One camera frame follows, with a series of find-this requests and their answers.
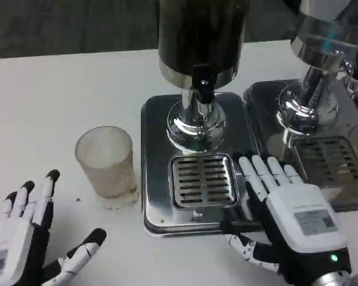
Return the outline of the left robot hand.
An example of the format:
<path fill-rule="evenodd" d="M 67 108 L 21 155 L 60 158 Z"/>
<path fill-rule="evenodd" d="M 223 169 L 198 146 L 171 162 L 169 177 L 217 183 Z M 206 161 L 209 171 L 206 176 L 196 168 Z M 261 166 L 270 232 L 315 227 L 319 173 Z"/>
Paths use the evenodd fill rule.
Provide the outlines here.
<path fill-rule="evenodd" d="M 95 228 L 65 257 L 45 265 L 59 177 L 57 169 L 50 170 L 40 186 L 27 181 L 5 198 L 0 219 L 0 285 L 67 285 L 104 243 L 106 231 Z"/>

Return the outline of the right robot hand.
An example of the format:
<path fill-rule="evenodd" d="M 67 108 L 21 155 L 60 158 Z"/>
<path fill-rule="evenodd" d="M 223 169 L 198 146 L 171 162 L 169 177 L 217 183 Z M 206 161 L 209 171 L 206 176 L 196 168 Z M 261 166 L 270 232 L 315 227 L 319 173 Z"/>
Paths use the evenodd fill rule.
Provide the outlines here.
<path fill-rule="evenodd" d="M 240 156 L 249 200 L 269 244 L 248 238 L 228 220 L 225 239 L 244 261 L 280 275 L 289 285 L 348 285 L 348 242 L 330 203 L 290 164 Z"/>

